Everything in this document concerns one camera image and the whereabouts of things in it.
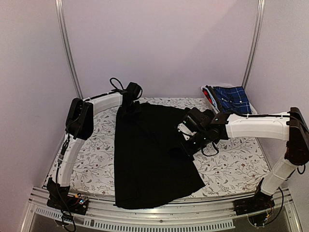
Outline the black long sleeve shirt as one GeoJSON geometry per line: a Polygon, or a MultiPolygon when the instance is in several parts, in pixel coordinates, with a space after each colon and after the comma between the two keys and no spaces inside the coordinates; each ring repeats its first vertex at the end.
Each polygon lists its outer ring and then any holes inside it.
{"type": "Polygon", "coordinates": [[[177,125],[189,109],[142,103],[130,114],[119,107],[114,138],[115,204],[148,209],[183,198],[205,186],[177,125]]]}

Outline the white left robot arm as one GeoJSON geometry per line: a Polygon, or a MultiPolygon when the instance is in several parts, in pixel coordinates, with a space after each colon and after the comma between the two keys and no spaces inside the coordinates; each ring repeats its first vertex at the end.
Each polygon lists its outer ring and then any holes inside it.
{"type": "Polygon", "coordinates": [[[141,96],[140,87],[127,87],[86,99],[72,100],[65,123],[66,140],[58,156],[56,173],[47,181],[47,190],[60,209],[67,210],[72,205],[70,196],[65,193],[70,189],[70,178],[78,153],[94,132],[94,116],[113,107],[132,109],[141,96]]]}

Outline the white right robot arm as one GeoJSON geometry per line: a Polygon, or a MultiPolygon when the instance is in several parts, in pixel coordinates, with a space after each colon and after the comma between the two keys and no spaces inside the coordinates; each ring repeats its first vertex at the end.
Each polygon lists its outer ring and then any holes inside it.
{"type": "Polygon", "coordinates": [[[268,203],[268,196],[299,167],[309,161],[309,130],[298,108],[277,114],[239,114],[232,112],[207,115],[191,109],[177,126],[178,132],[193,150],[203,150],[220,140],[239,137],[269,138],[287,142],[284,157],[260,182],[256,195],[250,199],[254,211],[268,203]]]}

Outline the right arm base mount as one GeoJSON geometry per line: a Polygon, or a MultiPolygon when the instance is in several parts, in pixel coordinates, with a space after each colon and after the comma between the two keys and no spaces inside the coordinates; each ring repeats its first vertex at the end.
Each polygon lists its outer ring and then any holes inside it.
{"type": "Polygon", "coordinates": [[[233,201],[236,215],[254,213],[248,217],[249,222],[255,227],[265,226],[273,213],[275,206],[272,196],[266,195],[258,187],[252,197],[233,201]]]}

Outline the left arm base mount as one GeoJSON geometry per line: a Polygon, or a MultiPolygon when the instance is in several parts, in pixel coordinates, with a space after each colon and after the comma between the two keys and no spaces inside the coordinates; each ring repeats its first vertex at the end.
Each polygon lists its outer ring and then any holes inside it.
{"type": "Polygon", "coordinates": [[[74,214],[86,215],[88,198],[80,193],[69,195],[69,187],[51,187],[48,189],[47,206],[58,210],[69,211],[74,214]]]}

